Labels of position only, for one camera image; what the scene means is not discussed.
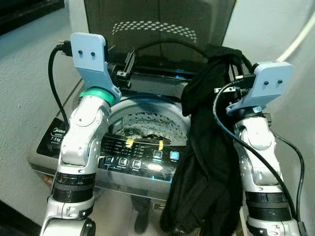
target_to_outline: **black clothing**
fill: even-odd
[[[229,81],[229,65],[236,65],[242,73],[242,52],[214,46],[205,52],[208,64],[182,94],[183,115],[191,114],[190,132],[160,226],[164,231],[186,234],[201,227],[202,236],[230,236],[237,226],[243,198],[239,159],[233,141],[217,125],[212,105],[214,88],[222,88]],[[231,129],[234,122],[226,115],[228,105],[223,97],[218,115]]]

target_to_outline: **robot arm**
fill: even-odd
[[[82,100],[63,138],[41,236],[95,235],[95,223],[88,216],[94,206],[100,143],[108,129],[110,106],[121,98],[107,72],[105,45],[100,35],[71,36],[74,64],[87,90],[80,95]]]
[[[304,224],[297,223],[295,216],[292,216],[295,212],[291,212],[289,206],[293,203],[291,199],[287,199],[288,195],[279,184],[282,173],[274,154],[275,137],[261,112],[268,102],[283,94],[292,71],[292,65],[286,62],[263,62],[256,65],[252,88],[246,96],[226,108],[228,115],[238,117],[234,126],[235,135],[224,127],[215,112],[216,101],[225,88],[219,92],[214,102],[213,110],[218,124],[235,141],[241,140],[234,142],[234,146],[240,159],[240,172],[249,210],[247,227],[254,236],[307,235]],[[270,167],[268,168],[253,151],[275,170],[279,179],[275,178],[269,170]]]
[[[282,178],[274,154],[275,138],[264,117],[245,118],[235,125],[236,135],[261,154]],[[288,201],[267,167],[248,149],[235,143],[249,210],[247,226],[253,235],[299,236]]]

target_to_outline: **metal bracket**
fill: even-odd
[[[122,94],[113,84],[107,70],[104,37],[92,33],[73,33],[70,41],[74,66],[84,80],[85,89],[105,89],[114,95],[115,104],[118,103]]]
[[[116,73],[116,82],[117,86],[119,87],[126,87],[126,88],[131,88],[131,82],[130,76],[131,76],[131,71],[133,69],[134,63],[135,63],[135,48],[133,48],[130,52],[128,52],[128,55],[125,59],[125,67],[123,70],[119,70]]]
[[[266,108],[267,103],[284,93],[285,86],[291,78],[293,66],[287,62],[260,62],[254,74],[254,85],[240,101],[226,108],[228,115],[244,107]]]
[[[218,93],[222,88],[214,88],[215,93]],[[235,87],[228,87],[223,92],[236,92]]]

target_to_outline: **black joint band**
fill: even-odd
[[[66,185],[88,185],[95,182],[95,174],[71,175],[57,172],[56,182]]]
[[[84,191],[60,190],[54,188],[53,198],[62,203],[80,203],[93,197],[93,189]]]
[[[65,184],[55,182],[54,188],[57,188],[59,190],[67,190],[67,191],[85,191],[88,189],[93,189],[94,184],[76,186],[76,185],[65,185]]]
[[[284,193],[246,192],[246,203],[252,218],[265,221],[291,220],[289,204]]]

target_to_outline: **white pipe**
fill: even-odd
[[[278,57],[277,61],[283,62],[291,56],[291,54],[300,46],[306,36],[309,34],[313,26],[315,25],[315,12],[310,17],[309,21],[305,24],[304,28],[301,30],[300,34],[296,37],[296,39],[292,42],[292,44],[288,47],[288,49]]]

